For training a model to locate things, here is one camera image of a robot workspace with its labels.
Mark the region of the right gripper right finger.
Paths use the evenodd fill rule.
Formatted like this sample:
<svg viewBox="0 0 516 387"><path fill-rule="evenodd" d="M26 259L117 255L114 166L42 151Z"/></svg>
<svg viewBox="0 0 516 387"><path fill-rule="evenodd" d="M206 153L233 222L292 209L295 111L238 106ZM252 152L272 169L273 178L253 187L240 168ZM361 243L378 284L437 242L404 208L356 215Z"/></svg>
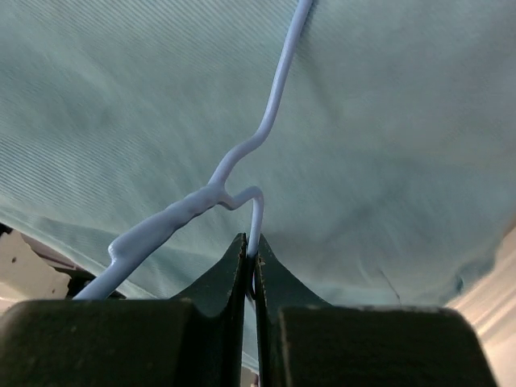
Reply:
<svg viewBox="0 0 516 387"><path fill-rule="evenodd" d="M494 386L467 320L448 308L333 306L260 241L256 324L263 386Z"/></svg>

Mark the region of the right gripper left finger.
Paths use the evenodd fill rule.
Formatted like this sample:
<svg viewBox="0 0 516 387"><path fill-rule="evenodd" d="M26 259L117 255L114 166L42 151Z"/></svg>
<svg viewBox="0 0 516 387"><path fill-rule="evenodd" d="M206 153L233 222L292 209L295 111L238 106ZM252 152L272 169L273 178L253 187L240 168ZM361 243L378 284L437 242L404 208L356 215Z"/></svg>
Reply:
<svg viewBox="0 0 516 387"><path fill-rule="evenodd" d="M1 319L4 386L237 386L247 240L166 300L30 301Z"/></svg>

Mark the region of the light blue trousers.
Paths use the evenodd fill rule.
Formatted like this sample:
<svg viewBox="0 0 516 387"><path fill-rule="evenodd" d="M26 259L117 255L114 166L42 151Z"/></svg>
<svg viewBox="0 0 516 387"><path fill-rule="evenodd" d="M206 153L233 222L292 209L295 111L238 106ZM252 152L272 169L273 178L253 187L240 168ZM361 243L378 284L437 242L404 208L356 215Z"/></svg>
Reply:
<svg viewBox="0 0 516 387"><path fill-rule="evenodd" d="M4 1L1 220L92 273L257 129L294 1ZM515 223L515 4L317 1L272 132L282 263L340 305L447 304Z"/></svg>

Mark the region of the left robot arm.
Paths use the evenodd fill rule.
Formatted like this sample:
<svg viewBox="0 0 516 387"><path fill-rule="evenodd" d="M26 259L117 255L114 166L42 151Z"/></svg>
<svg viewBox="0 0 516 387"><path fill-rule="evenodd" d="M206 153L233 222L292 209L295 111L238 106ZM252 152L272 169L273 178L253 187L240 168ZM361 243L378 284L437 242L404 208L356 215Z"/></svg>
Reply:
<svg viewBox="0 0 516 387"><path fill-rule="evenodd" d="M94 277L38 255L22 235L1 225L1 301L71 298Z"/></svg>

